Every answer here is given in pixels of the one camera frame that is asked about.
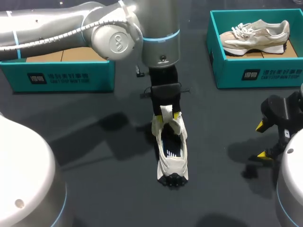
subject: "shoe box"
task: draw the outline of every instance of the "shoe box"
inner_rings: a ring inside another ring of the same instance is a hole
[[[224,53],[220,34],[259,19],[287,20],[290,36],[283,54],[253,52],[241,57]],[[299,87],[303,83],[303,13],[301,9],[215,10],[210,12],[206,44],[218,88]]]
[[[91,48],[0,62],[14,92],[112,92],[115,63]]]

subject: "white sneaker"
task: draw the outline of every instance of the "white sneaker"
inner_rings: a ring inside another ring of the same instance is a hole
[[[232,31],[220,35],[223,49],[229,55],[243,56],[250,50],[266,53],[284,53],[289,37],[289,23],[268,24],[258,20],[251,24],[239,24]]]
[[[181,186],[188,181],[187,132],[181,112],[173,117],[172,106],[161,106],[162,116],[153,116],[151,131],[159,148],[157,179],[163,185]]]

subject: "shoe tongue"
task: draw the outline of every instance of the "shoe tongue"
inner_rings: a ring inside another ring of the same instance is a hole
[[[174,119],[174,114],[172,112],[172,105],[161,106],[161,112],[163,117],[163,123],[169,124],[173,129],[174,133],[177,135],[181,134],[182,128],[178,121]]]

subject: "beige sneaker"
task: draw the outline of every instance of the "beige sneaker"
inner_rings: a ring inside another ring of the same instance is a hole
[[[220,35],[227,55],[243,56],[250,50],[266,53],[284,53],[289,37],[289,23],[268,24],[258,20],[250,24],[239,24],[232,31]]]

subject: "table surface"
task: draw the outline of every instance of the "table surface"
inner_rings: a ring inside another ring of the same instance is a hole
[[[60,7],[62,0],[3,0],[0,10]],[[63,7],[82,0],[63,0]],[[113,0],[100,0],[105,5]],[[12,94],[0,74],[0,111],[43,136],[62,165],[76,214],[75,227],[277,227],[274,168],[241,176],[248,157],[277,142],[276,128],[255,132],[260,104],[290,89],[218,90],[205,36],[214,9],[298,8],[291,0],[178,0],[179,80],[188,131],[189,182],[179,189],[156,180],[150,133],[150,86],[138,79],[137,56],[117,62],[112,94]]]

